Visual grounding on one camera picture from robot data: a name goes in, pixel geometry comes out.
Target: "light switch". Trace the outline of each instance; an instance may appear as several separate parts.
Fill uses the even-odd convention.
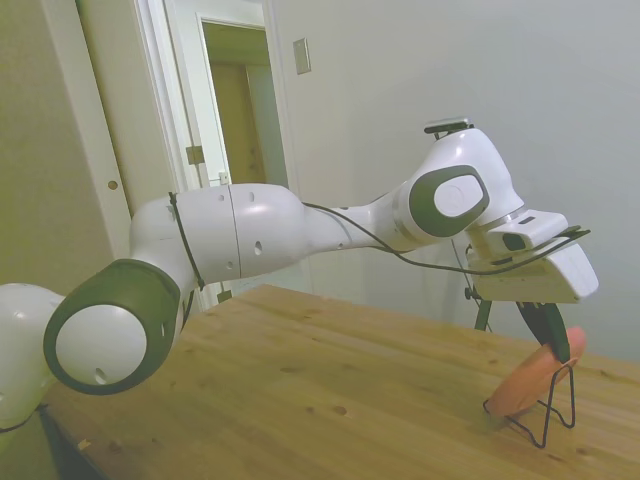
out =
[[[309,59],[309,46],[306,38],[293,42],[293,54],[296,58],[298,75],[309,73],[311,71],[311,60]]]

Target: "black wire holder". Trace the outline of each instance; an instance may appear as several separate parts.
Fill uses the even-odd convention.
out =
[[[562,416],[562,414],[557,409],[551,406],[553,402],[553,392],[556,386],[558,375],[565,368],[569,370],[569,382],[570,382],[570,388],[571,388],[571,422],[567,422]],[[482,404],[482,407],[484,408],[484,411],[490,415],[491,413],[489,412],[489,410],[487,410],[488,401],[489,401],[488,399],[485,400],[484,403]],[[519,427],[521,430],[527,433],[529,435],[529,438],[531,439],[531,442],[537,448],[542,449],[547,446],[547,436],[549,434],[549,421],[551,419],[551,412],[555,413],[558,416],[558,418],[560,419],[560,422],[562,422],[562,425],[564,425],[566,428],[573,428],[576,426],[576,396],[575,396],[575,387],[574,387],[574,381],[573,381],[573,367],[571,365],[566,364],[560,367],[558,370],[556,370],[556,373],[554,373],[553,377],[551,378],[551,387],[549,388],[549,398],[547,399],[547,402],[545,403],[542,400],[538,400],[538,403],[547,409],[547,413],[544,419],[544,430],[542,431],[542,442],[538,442],[533,432],[527,427],[525,427],[522,423],[517,421],[515,418],[513,418],[512,416],[507,415],[504,418],[506,418],[511,424]]]

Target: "gray joint cap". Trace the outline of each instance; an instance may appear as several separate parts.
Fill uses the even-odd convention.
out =
[[[58,334],[66,321],[88,307],[114,305],[133,314],[147,337],[147,348],[138,368],[110,385],[87,385],[71,377],[56,352]],[[164,363],[176,328],[180,289],[169,275],[139,260],[116,260],[65,298],[51,316],[44,334],[44,356],[60,382],[89,395],[110,395],[142,383]]]
[[[457,217],[443,215],[436,207],[435,195],[440,185],[457,177],[471,175],[482,189],[482,198],[471,209]],[[414,222],[433,237],[452,237],[464,230],[489,206],[489,193],[478,172],[471,165],[433,170],[422,175],[411,187],[409,193],[409,211]]]

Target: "orange object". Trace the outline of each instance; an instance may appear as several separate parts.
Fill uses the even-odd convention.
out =
[[[531,408],[549,392],[551,379],[563,365],[574,366],[587,346],[587,336],[580,327],[567,329],[571,359],[562,364],[556,360],[551,347],[543,345],[522,362],[493,392],[485,408],[491,415],[515,415]],[[558,374],[556,384],[569,373],[565,368]]]

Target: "wooden table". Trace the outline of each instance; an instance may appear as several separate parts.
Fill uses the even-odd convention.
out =
[[[117,480],[640,479],[636,365],[585,356],[577,426],[552,420],[545,450],[488,418],[483,400],[535,348],[261,287],[192,318],[142,386],[59,385],[49,411]],[[522,421],[539,432],[542,411]]]

